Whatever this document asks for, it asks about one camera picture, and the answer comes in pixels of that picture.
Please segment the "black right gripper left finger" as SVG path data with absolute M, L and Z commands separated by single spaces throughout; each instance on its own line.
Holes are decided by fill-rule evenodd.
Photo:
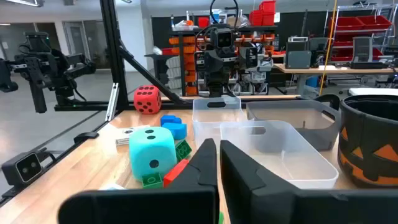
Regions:
M 58 224 L 218 224 L 214 140 L 166 188 L 80 192 L 61 204 Z

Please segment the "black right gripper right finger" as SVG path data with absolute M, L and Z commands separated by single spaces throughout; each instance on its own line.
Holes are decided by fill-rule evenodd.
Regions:
M 220 162 L 232 223 L 398 224 L 398 190 L 300 189 L 227 140 Z

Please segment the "red toy block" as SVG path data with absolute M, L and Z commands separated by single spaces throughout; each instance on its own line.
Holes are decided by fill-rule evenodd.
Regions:
M 187 166 L 189 163 L 188 159 L 182 159 L 180 162 L 178 162 L 165 176 L 163 179 L 163 187 L 167 187 L 169 184 L 171 184 L 178 176 L 179 174 L 184 170 L 184 168 Z

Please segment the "small dark green toy block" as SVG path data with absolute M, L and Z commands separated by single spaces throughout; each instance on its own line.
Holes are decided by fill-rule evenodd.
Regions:
M 177 162 L 180 162 L 183 159 L 186 159 L 190 153 L 192 152 L 192 149 L 186 140 L 182 140 L 177 143 L 175 146 L 175 151 L 176 151 L 176 157 L 177 157 Z
M 144 189 L 161 189 L 163 187 L 162 176 L 159 173 L 144 175 L 142 187 Z

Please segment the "teal foam die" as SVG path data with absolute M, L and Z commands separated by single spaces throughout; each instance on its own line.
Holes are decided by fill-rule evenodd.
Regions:
M 177 164 L 172 132 L 158 126 L 138 129 L 129 137 L 129 156 L 136 180 L 154 173 L 163 178 Z

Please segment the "blue rounded toy block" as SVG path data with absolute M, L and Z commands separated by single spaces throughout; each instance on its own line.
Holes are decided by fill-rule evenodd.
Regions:
M 187 125 L 183 123 L 164 123 L 163 128 L 172 132 L 175 140 L 183 140 L 187 136 Z

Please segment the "red foam die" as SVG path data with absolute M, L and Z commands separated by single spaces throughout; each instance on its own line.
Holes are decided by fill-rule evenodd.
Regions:
M 141 114 L 156 114 L 160 111 L 162 99 L 155 85 L 142 85 L 135 90 L 133 102 Z

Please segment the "shelf with orange bins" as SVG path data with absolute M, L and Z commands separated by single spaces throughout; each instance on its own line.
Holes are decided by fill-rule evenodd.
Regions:
M 184 78 L 187 95 L 199 94 L 200 85 L 209 91 L 205 85 L 204 56 L 206 50 L 212 50 L 210 32 L 214 27 L 224 28 L 213 25 L 202 29 L 173 31 L 173 37 L 169 39 L 170 44 L 175 46 L 170 49 L 170 53 L 183 58 L 184 71 L 187 72 Z M 233 31 L 234 48 L 240 69 L 230 76 L 229 85 L 231 79 L 238 85 L 242 82 L 243 75 L 263 74 L 273 67 L 274 26 L 230 29 Z

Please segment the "clear plastic bin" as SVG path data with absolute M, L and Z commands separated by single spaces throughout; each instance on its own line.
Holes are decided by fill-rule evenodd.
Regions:
M 216 151 L 220 153 L 221 131 L 223 123 L 246 120 L 241 99 L 237 97 L 200 98 L 193 101 L 193 132 L 196 147 L 205 139 L 212 138 Z
M 337 169 L 285 121 L 224 123 L 220 132 L 222 140 L 301 189 L 332 189 L 339 176 Z

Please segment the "red storage bin stack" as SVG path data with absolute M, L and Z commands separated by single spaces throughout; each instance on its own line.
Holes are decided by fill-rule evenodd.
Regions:
M 252 26 L 273 26 L 276 0 L 263 0 L 258 9 L 249 14 Z

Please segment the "grey plastic bin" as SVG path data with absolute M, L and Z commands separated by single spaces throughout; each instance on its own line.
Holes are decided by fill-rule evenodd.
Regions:
M 246 111 L 249 120 L 291 124 L 318 151 L 333 148 L 341 127 L 340 112 L 315 100 L 254 101 Z

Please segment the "black orange pumpkin bucket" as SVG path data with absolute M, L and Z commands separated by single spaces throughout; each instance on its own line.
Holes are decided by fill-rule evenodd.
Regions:
M 356 186 L 398 189 L 398 96 L 356 95 L 340 101 L 337 160 Z

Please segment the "white round stool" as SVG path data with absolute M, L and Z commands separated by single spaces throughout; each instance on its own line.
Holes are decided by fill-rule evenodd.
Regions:
M 349 95 L 392 95 L 398 96 L 396 88 L 350 88 Z

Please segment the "silver metal bracket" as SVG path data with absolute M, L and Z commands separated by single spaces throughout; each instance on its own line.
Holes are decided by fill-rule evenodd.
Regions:
M 105 121 L 111 121 L 114 118 L 118 95 L 119 95 L 119 83 L 113 83 L 111 94 L 109 97 L 108 108 L 106 111 Z

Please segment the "black curved corner bracket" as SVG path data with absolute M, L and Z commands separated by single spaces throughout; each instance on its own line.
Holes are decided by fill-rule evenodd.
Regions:
M 340 98 L 335 94 L 320 95 L 315 98 L 315 101 L 319 101 L 321 103 L 329 103 L 329 107 L 337 111 L 340 107 Z

